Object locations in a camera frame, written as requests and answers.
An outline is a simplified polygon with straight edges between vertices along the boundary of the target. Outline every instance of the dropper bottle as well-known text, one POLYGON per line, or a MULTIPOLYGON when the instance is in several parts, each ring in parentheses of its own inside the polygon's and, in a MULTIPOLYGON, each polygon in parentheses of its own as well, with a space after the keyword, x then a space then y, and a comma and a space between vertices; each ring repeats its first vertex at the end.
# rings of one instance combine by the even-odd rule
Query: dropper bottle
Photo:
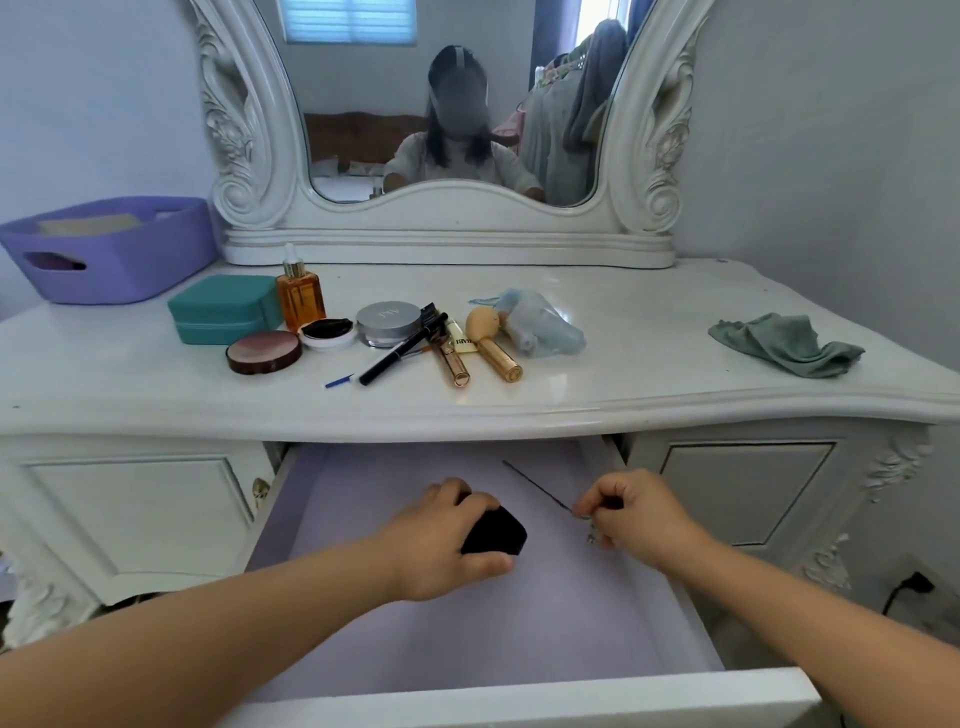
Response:
POLYGON ((294 244, 287 243, 284 251, 283 275, 276 277, 276 294, 287 328, 296 333, 301 326, 326 318, 324 294, 320 277, 307 271, 294 244))

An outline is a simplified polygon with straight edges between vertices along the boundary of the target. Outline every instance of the white shirt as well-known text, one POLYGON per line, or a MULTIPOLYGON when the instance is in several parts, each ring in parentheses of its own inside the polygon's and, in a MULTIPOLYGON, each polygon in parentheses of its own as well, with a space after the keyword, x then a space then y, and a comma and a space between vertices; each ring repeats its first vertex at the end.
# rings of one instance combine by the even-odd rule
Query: white shirt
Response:
POLYGON ((479 165, 467 161, 468 142, 445 139, 447 166, 441 167, 426 152, 426 132, 410 134, 400 144, 394 158, 383 170, 386 177, 398 174, 408 182, 429 180, 478 180, 510 187, 520 194, 543 185, 530 174, 523 162, 502 144, 491 142, 492 155, 479 165))

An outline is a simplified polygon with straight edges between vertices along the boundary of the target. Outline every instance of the clothes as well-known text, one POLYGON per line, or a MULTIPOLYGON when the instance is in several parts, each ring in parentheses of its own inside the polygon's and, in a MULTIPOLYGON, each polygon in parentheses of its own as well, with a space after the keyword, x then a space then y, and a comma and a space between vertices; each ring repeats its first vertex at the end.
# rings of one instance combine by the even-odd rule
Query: clothes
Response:
POLYGON ((726 347, 766 359, 797 376, 824 378, 845 374, 864 350, 854 344, 831 341, 822 349, 807 316, 768 313, 744 324, 721 321, 709 335, 726 347))
POLYGON ((527 117, 520 160, 539 180, 548 205, 577 205, 590 192, 589 152, 564 149, 564 129, 584 71, 576 69, 547 88, 535 89, 524 102, 527 117))
POLYGON ((491 142, 493 154, 480 166, 467 161, 467 142, 447 139, 445 145, 449 163, 441 167, 426 153, 426 132, 410 134, 400 143, 394 158, 387 162, 384 175, 398 174, 408 182, 478 180, 510 187, 520 194, 542 187, 519 158, 502 144, 491 142))
POLYGON ((593 32, 587 65, 564 130, 564 149, 568 152, 586 152, 592 148, 584 141, 584 131, 593 113, 610 98, 626 58, 627 32, 619 20, 604 20, 593 32))

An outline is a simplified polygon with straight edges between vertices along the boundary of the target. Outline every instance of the drawer edge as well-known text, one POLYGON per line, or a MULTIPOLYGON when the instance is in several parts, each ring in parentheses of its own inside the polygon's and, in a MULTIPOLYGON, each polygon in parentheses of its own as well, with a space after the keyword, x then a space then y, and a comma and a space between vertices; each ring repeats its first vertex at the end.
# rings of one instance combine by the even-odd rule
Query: drawer edge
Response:
POLYGON ((641 716, 643 725, 657 724, 650 721, 658 717, 679 725, 678 716, 690 716, 698 725, 713 725, 736 715, 742 728, 785 728, 820 702, 801 669, 779 667, 252 703, 236 709, 221 726, 441 728, 562 720, 564 726, 589 728, 604 716, 621 722, 641 716))

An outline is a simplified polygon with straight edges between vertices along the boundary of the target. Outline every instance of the drawer knob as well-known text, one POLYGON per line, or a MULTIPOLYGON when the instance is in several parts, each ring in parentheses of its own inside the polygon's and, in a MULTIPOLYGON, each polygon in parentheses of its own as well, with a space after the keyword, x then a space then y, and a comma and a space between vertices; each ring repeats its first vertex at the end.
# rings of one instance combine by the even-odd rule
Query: drawer knob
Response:
POLYGON ((270 493, 270 483, 262 477, 255 478, 253 480, 252 491, 253 502, 256 503, 256 507, 259 509, 260 504, 266 499, 267 494, 270 493))

